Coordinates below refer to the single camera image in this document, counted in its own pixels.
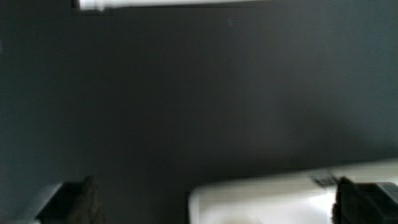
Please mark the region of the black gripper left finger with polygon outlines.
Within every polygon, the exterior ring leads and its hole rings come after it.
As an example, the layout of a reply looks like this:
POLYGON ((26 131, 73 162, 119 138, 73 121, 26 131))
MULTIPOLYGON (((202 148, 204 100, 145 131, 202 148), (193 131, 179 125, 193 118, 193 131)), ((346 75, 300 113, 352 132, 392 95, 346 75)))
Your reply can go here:
POLYGON ((7 224, 106 224, 94 177, 50 185, 7 224))

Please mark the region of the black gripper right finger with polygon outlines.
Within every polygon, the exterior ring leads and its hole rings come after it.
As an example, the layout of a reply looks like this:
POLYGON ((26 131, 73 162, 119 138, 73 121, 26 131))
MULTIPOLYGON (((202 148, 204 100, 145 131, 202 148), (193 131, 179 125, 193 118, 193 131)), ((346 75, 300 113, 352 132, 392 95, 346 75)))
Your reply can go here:
POLYGON ((398 185, 339 178, 332 224, 398 224, 398 185))

